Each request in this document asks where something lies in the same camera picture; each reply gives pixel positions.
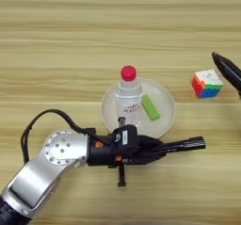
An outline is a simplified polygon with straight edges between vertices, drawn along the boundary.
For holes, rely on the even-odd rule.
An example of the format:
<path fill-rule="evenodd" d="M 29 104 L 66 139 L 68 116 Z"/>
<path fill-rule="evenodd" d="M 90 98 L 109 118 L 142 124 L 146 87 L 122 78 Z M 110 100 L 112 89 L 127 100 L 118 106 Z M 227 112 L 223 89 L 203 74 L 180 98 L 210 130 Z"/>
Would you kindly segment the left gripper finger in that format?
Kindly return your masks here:
<path fill-rule="evenodd" d="M 156 148 L 164 145 L 164 143 L 161 140 L 153 137 L 139 136 L 138 140 L 139 147 L 144 149 Z"/>
<path fill-rule="evenodd" d="M 163 157 L 165 157 L 166 154 L 162 152 L 138 152 L 134 153 L 130 157 L 126 159 L 124 162 L 125 165 L 147 165 L 154 161 L 157 161 Z"/>

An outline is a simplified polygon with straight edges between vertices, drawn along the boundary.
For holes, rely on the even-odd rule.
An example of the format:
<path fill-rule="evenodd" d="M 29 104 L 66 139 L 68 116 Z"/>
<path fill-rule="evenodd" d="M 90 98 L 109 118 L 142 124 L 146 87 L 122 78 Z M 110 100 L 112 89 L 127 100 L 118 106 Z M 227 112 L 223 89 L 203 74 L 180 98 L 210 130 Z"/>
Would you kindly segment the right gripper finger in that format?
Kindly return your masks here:
<path fill-rule="evenodd" d="M 222 76 L 236 89 L 241 98 L 241 70 L 227 57 L 216 52 L 212 53 L 212 58 Z"/>

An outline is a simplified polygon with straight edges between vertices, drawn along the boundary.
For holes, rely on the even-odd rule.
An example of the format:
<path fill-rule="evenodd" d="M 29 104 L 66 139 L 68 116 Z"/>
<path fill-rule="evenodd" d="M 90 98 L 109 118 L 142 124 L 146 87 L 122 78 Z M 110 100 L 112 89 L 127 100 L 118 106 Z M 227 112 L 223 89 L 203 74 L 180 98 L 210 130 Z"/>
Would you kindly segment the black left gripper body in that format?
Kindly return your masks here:
<path fill-rule="evenodd" d="M 124 162 L 138 149 L 137 128 L 126 124 L 125 118 L 119 118 L 119 127 L 111 134 L 101 136 L 99 140 L 93 137 L 89 140 L 89 166 L 108 166 L 119 169 L 118 186 L 126 186 Z"/>

